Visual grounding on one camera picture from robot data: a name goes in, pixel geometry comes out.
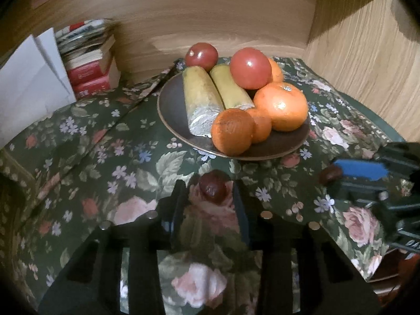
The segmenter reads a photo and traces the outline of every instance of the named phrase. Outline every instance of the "red book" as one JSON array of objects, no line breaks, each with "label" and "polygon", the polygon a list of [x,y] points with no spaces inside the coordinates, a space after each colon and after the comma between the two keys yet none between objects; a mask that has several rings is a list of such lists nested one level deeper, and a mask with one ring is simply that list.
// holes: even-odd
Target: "red book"
[{"label": "red book", "polygon": [[68,70],[67,75],[69,76],[70,84],[76,86],[102,77],[106,73],[111,59],[111,53],[108,51],[102,59]]},{"label": "red book", "polygon": [[112,59],[108,70],[103,76],[77,86],[73,86],[74,94],[76,95],[76,98],[82,98],[91,96],[94,92],[117,88],[120,76],[121,73],[118,71],[115,59]]}]

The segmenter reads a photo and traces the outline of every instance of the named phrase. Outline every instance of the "floral tablecloth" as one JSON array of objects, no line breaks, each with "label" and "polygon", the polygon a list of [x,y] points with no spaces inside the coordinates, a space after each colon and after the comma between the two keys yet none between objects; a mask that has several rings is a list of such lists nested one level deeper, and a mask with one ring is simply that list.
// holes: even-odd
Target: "floral tablecloth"
[{"label": "floral tablecloth", "polygon": [[[0,151],[0,260],[34,307],[98,223],[132,221],[154,209],[177,179],[188,182],[211,169],[242,179],[284,219],[318,221],[363,277],[372,276],[387,250],[381,226],[369,210],[332,199],[318,173],[343,153],[371,157],[388,137],[303,61],[274,59],[285,81],[302,89],[310,110],[307,141],[283,158],[229,160],[175,138],[160,121],[156,101],[165,81],[184,69],[182,60],[142,84],[121,84],[62,108]],[[390,183],[405,191],[400,180]],[[190,201],[180,233],[183,251],[158,254],[167,314],[196,314],[203,307],[253,314],[261,253],[241,242],[232,199],[215,206],[193,187]],[[127,311],[125,268],[120,294]]]}]

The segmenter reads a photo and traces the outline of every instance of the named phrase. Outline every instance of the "plate rim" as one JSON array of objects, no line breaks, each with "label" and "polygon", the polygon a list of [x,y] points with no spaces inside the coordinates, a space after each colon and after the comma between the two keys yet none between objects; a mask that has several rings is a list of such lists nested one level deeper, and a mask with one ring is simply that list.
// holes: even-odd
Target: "plate rim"
[{"label": "plate rim", "polygon": [[307,140],[308,136],[309,136],[309,132],[310,132],[310,127],[308,127],[308,131],[306,136],[304,137],[304,139],[299,143],[298,146],[294,146],[292,149],[288,150],[288,151],[283,151],[281,154],[273,154],[273,155],[266,155],[266,156],[227,156],[221,152],[215,152],[212,150],[208,150],[208,149],[204,149],[204,148],[200,148],[198,146],[196,146],[195,144],[191,143],[190,141],[188,141],[185,137],[181,136],[180,134],[178,134],[174,129],[172,129],[171,126],[169,126],[169,124],[165,121],[161,111],[160,111],[160,106],[159,106],[159,101],[160,101],[160,96],[162,94],[163,89],[166,87],[166,85],[168,85],[168,83],[173,80],[175,77],[182,75],[182,72],[178,72],[177,74],[173,75],[171,78],[168,79],[168,81],[163,84],[162,88],[160,89],[158,98],[157,98],[157,112],[159,115],[160,120],[162,121],[162,123],[165,125],[165,127],[176,137],[178,137],[180,140],[182,140],[184,143],[189,144],[190,146],[192,146],[193,148],[197,148],[198,150],[204,151],[206,153],[209,154],[213,154],[219,157],[224,157],[224,158],[228,158],[228,159],[232,159],[232,160],[240,160],[240,161],[264,161],[264,160],[273,160],[273,159],[278,159],[280,157],[284,157],[286,155],[289,155],[290,153],[294,152],[295,150],[299,149],[299,147],[301,147],[303,145],[303,143]]}]

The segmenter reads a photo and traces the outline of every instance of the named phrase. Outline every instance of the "sugarcane piece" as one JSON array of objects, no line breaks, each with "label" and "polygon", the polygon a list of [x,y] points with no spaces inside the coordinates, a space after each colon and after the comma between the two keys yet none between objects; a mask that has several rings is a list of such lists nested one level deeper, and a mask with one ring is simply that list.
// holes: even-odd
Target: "sugarcane piece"
[{"label": "sugarcane piece", "polygon": [[246,110],[254,107],[253,100],[248,93],[235,83],[228,65],[216,65],[210,71],[210,76],[222,97],[223,105],[226,109],[237,108]]},{"label": "sugarcane piece", "polygon": [[190,133],[210,137],[213,121],[224,110],[219,92],[200,66],[187,67],[182,72],[182,79]]}]

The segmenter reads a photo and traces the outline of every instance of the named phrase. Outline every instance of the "plate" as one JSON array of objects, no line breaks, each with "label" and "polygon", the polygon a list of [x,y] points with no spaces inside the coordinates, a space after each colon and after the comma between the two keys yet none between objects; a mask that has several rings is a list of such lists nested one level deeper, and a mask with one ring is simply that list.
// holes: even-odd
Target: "plate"
[{"label": "plate", "polygon": [[295,131],[272,131],[268,139],[253,144],[240,156],[227,156],[219,151],[210,138],[191,135],[185,110],[182,73],[173,76],[162,87],[157,99],[157,112],[163,124],[181,141],[207,153],[244,161],[280,158],[298,149],[309,135],[309,117]]}]

